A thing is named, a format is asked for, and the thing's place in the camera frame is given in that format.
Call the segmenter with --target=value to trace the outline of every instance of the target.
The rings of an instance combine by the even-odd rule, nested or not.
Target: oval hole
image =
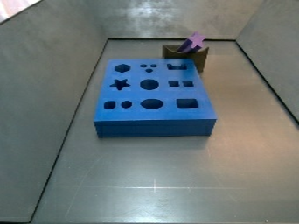
[[[143,100],[140,104],[145,109],[159,109],[164,105],[163,101],[157,99]]]
[[[153,90],[159,87],[159,82],[156,80],[143,80],[140,87],[145,90]]]

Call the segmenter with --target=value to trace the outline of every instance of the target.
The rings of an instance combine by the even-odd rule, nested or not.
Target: gray floor
[[[210,137],[97,139],[108,60],[160,58],[175,43],[108,41],[33,222],[299,221],[298,125],[234,42],[204,42]]]

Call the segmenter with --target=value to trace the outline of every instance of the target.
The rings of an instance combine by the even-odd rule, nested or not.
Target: metal wall
[[[41,1],[0,26],[0,221],[27,222],[107,38],[84,1]]]
[[[238,37],[284,105],[299,120],[299,2],[266,0]]]
[[[263,0],[108,0],[93,13],[111,38],[235,39]]]

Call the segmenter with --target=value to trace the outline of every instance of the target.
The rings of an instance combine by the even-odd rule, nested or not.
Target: rectangular hole
[[[192,84],[192,81],[191,81],[191,80],[184,80],[184,81],[182,82],[182,84],[183,84],[187,88],[194,87],[194,84]]]
[[[104,109],[113,109],[117,103],[115,101],[105,101],[104,102]]]
[[[168,81],[169,87],[176,88],[180,86],[179,81],[178,80],[169,80]]]
[[[176,105],[179,109],[195,109],[199,107],[196,99],[176,99]]]

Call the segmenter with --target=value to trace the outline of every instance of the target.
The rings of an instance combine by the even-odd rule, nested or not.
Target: shape sorter
[[[218,120],[191,59],[112,59],[97,98],[99,137],[208,136]]]

